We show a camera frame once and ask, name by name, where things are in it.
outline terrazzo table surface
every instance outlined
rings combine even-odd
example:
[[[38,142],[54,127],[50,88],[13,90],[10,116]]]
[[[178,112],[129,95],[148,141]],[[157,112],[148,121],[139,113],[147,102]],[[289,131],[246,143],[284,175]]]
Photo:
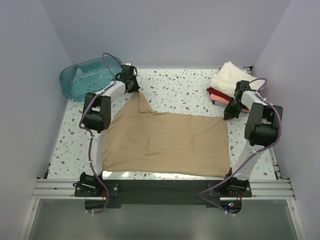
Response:
[[[213,105],[206,91],[216,69],[139,69],[138,84],[141,92],[153,110],[177,114],[223,117],[224,108]],[[112,117],[126,103],[132,94],[124,94],[111,103]],[[63,122],[50,161],[48,179],[79,179],[82,172],[92,175],[88,161],[89,135],[78,127],[83,102],[69,100]],[[241,113],[238,119],[228,120],[230,164],[233,166],[245,145],[244,130],[248,113]],[[95,134],[94,143],[99,134]],[[97,147],[92,148],[92,159],[96,171],[101,170],[101,163],[96,157]],[[255,165],[252,180],[275,180],[271,150],[265,151]],[[127,180],[195,180],[220,179],[217,177],[200,177],[174,173],[153,172],[107,172],[104,179]]]

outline pink folded cloth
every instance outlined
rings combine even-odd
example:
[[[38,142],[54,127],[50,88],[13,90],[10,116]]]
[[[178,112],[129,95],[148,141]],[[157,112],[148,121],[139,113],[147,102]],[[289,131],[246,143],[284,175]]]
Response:
[[[228,104],[229,104],[229,101],[228,101],[228,100],[224,99],[223,97],[214,95],[214,94],[212,94],[212,93],[210,94],[210,99],[211,99],[212,101],[217,101],[217,102],[219,102],[219,103],[221,103],[221,104],[225,104],[225,105],[228,105]]]

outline wall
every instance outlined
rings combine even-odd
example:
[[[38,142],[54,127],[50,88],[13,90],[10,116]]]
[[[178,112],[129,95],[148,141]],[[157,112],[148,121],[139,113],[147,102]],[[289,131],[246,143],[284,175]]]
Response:
[[[292,181],[309,240],[320,239],[319,10],[319,0],[292,0],[253,68],[269,79],[269,99],[283,106],[275,153]]]
[[[290,0],[42,0],[73,63],[117,55],[137,67],[252,66]]]
[[[1,0],[0,32],[0,239],[15,240],[48,166],[71,62],[38,0]]]

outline transparent bin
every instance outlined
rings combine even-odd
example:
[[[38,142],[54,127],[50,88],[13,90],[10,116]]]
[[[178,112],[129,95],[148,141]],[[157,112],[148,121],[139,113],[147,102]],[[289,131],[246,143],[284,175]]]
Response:
[[[121,72],[119,63],[110,56],[104,57],[114,75]],[[95,93],[108,86],[113,77],[102,57],[67,67],[60,74],[63,94],[83,102],[87,93]]]

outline white towel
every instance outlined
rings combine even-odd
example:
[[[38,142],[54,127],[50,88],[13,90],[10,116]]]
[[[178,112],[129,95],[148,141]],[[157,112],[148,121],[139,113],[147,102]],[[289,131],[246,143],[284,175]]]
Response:
[[[228,95],[229,97],[234,97],[237,82],[241,80],[250,82],[254,79],[256,79],[256,77],[249,75],[246,71],[238,68],[229,61],[222,66],[218,74],[213,76],[210,87]],[[263,83],[263,80],[257,80],[250,83],[250,87],[253,90],[257,90]]]

